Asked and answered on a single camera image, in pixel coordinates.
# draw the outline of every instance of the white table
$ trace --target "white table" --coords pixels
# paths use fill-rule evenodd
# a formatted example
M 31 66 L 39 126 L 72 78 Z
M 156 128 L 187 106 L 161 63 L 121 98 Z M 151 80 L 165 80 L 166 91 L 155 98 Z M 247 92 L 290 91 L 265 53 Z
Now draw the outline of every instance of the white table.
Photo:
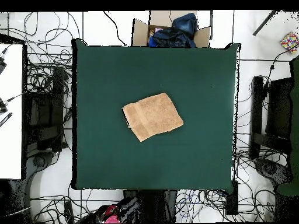
M 0 44 L 0 53 L 7 47 Z M 22 45 L 10 46 L 5 54 L 4 71 L 0 74 L 0 98 L 3 101 L 22 93 Z M 0 115 L 2 121 L 9 113 L 12 117 L 0 127 L 0 179 L 21 179 L 22 157 L 22 96 L 7 105 L 8 111 Z

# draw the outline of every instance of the cardboard box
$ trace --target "cardboard box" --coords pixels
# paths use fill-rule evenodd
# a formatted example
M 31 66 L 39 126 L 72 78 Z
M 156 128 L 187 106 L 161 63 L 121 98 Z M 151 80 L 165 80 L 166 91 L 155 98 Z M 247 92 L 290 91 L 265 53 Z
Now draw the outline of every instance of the cardboard box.
M 147 46 L 149 30 L 157 28 L 169 28 L 172 25 L 171 20 L 184 16 L 188 13 L 194 13 L 197 16 L 197 10 L 150 10 L 149 24 L 138 19 L 133 21 L 132 43 L 131 46 Z M 198 29 L 194 35 L 196 47 L 208 47 L 210 44 L 211 27 Z

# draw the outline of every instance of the folded towel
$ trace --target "folded towel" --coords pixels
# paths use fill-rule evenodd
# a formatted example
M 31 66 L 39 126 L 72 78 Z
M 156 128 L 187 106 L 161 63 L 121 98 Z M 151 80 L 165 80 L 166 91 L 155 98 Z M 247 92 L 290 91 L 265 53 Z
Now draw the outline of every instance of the folded towel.
M 166 93 L 130 103 L 122 109 L 128 127 L 140 142 L 183 125 L 183 120 Z

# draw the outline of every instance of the green cloth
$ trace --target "green cloth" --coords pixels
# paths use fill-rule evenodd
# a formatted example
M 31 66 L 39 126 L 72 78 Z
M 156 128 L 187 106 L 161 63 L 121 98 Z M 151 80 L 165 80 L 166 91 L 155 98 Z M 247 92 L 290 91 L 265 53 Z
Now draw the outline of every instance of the green cloth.
M 231 189 L 238 44 L 76 45 L 77 189 Z M 162 92 L 184 125 L 140 142 L 121 108 Z
M 277 192 L 284 196 L 299 196 L 299 59 L 290 62 L 291 75 L 294 87 L 290 93 L 293 104 L 291 116 L 291 155 L 289 162 L 294 176 L 292 182 L 279 185 Z

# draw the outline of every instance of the colorful box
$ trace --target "colorful box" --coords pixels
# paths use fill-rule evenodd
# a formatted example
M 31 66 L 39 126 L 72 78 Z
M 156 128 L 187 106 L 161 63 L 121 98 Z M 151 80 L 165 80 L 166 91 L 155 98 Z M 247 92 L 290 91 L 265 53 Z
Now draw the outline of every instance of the colorful box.
M 299 43 L 299 39 L 296 36 L 296 34 L 294 34 L 293 32 L 290 32 L 288 35 L 286 35 L 286 37 L 280 43 L 282 44 L 282 46 L 284 48 L 290 49 Z M 297 48 L 298 47 L 291 49 L 290 52 L 295 53 L 297 51 Z

